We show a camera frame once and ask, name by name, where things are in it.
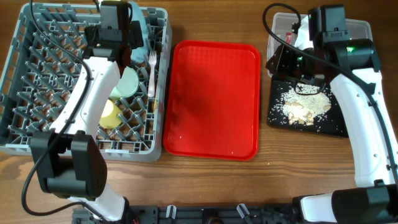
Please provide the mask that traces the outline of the large light blue plate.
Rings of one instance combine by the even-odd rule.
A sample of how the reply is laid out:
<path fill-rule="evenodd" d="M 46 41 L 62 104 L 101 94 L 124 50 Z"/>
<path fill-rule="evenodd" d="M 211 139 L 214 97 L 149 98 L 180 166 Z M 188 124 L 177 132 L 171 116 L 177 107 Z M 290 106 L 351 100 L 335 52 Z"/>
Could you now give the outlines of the large light blue plate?
<path fill-rule="evenodd" d="M 145 55 L 147 55 L 149 51 L 149 30 L 147 28 L 146 19 L 140 7 L 133 1 L 131 1 L 130 4 L 132 6 L 132 20 L 139 21 L 142 32 L 142 40 L 144 42 L 142 47 L 138 47 L 132 51 L 131 60 L 137 63 L 142 63 L 145 60 Z"/>

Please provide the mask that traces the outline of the white plastic fork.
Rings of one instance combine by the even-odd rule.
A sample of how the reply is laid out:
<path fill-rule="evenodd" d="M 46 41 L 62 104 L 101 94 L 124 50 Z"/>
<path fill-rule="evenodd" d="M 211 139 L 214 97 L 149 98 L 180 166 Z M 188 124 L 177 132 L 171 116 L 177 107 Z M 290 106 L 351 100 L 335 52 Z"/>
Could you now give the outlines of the white plastic fork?
<path fill-rule="evenodd" d="M 152 98 L 155 95 L 155 66 L 157 63 L 157 54 L 152 50 L 149 54 L 150 77 L 148 85 L 148 97 Z"/>

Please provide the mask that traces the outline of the mint green bowl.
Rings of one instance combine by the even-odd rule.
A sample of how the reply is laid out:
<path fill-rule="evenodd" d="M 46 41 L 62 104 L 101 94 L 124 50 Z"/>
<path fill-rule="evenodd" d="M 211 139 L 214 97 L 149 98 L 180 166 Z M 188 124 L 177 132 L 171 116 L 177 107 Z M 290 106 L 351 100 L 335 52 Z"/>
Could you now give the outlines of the mint green bowl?
<path fill-rule="evenodd" d="M 135 94 L 139 87 L 139 76 L 137 72 L 131 68 L 126 67 L 118 84 L 113 88 L 109 98 L 118 100 L 122 97 L 128 98 Z"/>

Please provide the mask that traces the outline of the yellow plastic cup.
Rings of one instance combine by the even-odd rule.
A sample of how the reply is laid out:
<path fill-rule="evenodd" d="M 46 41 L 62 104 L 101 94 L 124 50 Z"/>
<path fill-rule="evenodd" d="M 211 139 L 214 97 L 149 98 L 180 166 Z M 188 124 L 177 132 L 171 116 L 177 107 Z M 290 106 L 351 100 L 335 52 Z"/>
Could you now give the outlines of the yellow plastic cup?
<path fill-rule="evenodd" d="M 121 113 L 122 111 L 118 106 L 115 105 L 113 101 L 107 100 L 100 117 L 99 125 L 105 129 L 116 128 L 122 123 L 118 117 L 118 115 Z"/>

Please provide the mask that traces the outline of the red snack wrapper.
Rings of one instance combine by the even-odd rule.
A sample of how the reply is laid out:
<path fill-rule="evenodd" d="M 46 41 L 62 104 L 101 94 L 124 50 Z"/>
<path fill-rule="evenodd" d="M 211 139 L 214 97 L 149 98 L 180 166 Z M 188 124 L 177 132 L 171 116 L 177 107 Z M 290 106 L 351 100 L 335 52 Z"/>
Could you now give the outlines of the red snack wrapper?
<path fill-rule="evenodd" d="M 287 32 L 286 33 L 286 39 L 285 39 L 287 44 L 291 44 L 292 42 L 292 33 L 291 32 Z"/>

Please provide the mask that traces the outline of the wooden chopstick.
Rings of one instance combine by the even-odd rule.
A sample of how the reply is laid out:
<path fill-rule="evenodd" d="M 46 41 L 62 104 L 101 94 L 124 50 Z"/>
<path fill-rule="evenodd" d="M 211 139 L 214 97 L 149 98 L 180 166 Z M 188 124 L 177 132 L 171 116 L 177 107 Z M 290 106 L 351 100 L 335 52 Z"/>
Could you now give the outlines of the wooden chopstick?
<path fill-rule="evenodd" d="M 153 104 L 153 113 L 154 114 L 155 114 L 156 108 L 157 108 L 157 98 L 155 97 L 154 98 L 154 104 Z"/>

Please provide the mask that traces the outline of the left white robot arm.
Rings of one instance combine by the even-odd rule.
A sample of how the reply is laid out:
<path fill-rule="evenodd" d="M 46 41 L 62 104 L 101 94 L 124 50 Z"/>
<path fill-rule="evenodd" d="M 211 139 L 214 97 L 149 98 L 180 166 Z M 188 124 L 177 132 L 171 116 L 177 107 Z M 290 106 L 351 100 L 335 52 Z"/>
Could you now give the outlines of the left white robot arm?
<path fill-rule="evenodd" d="M 106 102 L 143 45 L 140 24 L 127 1 L 99 3 L 100 23 L 85 29 L 87 46 L 78 59 L 78 81 L 48 131 L 32 135 L 30 150 L 43 192 L 81 205 L 100 223 L 138 223 L 127 198 L 106 182 L 107 165 L 96 144 Z"/>

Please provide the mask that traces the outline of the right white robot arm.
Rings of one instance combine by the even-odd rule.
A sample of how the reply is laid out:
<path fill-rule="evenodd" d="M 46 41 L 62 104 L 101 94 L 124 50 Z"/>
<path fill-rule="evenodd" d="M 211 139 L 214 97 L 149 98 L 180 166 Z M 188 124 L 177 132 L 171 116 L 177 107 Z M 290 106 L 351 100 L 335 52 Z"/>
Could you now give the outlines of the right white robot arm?
<path fill-rule="evenodd" d="M 381 63 L 370 39 L 352 39 L 341 4 L 309 10 L 292 24 L 312 47 L 279 40 L 271 74 L 329 86 L 344 117 L 354 156 L 353 189 L 294 198 L 292 223 L 395 223 L 397 139 L 382 94 Z"/>

